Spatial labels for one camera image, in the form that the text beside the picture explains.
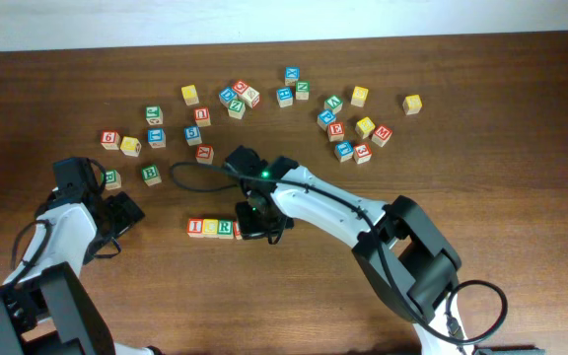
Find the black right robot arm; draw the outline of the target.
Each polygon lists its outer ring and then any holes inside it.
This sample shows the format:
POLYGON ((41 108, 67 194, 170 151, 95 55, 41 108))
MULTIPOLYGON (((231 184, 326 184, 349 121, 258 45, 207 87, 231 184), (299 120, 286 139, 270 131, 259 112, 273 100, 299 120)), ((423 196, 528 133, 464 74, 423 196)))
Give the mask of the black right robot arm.
POLYGON ((379 299, 412 323, 425 354, 469 354, 456 296, 462 261, 422 208, 359 197, 289 158, 273 163, 252 150, 225 161, 246 200, 237 206, 244 239, 280 241, 294 220, 308 222, 348 247, 379 299))

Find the red 6 I block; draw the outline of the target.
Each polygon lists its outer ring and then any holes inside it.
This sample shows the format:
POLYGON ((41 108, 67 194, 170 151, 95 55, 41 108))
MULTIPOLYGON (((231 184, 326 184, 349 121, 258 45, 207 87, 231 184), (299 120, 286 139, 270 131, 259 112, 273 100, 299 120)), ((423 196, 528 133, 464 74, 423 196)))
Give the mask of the red 6 I block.
POLYGON ((119 150, 121 137, 117 131, 104 130, 101 135, 101 144, 107 150, 119 150))

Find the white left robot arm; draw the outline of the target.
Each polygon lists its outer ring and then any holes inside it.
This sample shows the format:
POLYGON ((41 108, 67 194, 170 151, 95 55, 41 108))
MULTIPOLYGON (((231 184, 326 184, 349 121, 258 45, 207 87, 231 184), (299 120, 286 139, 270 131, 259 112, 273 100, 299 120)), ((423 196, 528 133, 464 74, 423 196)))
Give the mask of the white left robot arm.
POLYGON ((0 286, 0 354, 157 354, 114 341, 83 287, 83 265, 144 217, 124 192, 108 198, 54 189, 29 225, 34 235, 0 286))

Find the green R block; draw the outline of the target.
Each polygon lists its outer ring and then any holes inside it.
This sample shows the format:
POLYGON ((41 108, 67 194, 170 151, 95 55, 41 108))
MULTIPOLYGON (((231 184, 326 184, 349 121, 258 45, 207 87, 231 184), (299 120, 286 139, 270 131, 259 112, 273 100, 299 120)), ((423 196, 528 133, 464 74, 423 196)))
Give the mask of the green R block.
POLYGON ((233 239, 234 222, 231 220, 219 220, 217 228, 217 237, 219 239, 233 239))

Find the red A block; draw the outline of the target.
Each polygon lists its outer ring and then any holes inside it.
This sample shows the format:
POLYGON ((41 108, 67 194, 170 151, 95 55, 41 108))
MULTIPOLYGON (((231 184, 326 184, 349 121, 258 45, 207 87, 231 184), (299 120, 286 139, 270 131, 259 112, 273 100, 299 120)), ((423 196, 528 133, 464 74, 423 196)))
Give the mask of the red A block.
POLYGON ((241 233, 241 229, 240 229, 240 225, 237 221, 235 221, 233 223, 233 228, 234 228, 234 237, 236 240, 242 240, 242 233, 241 233))

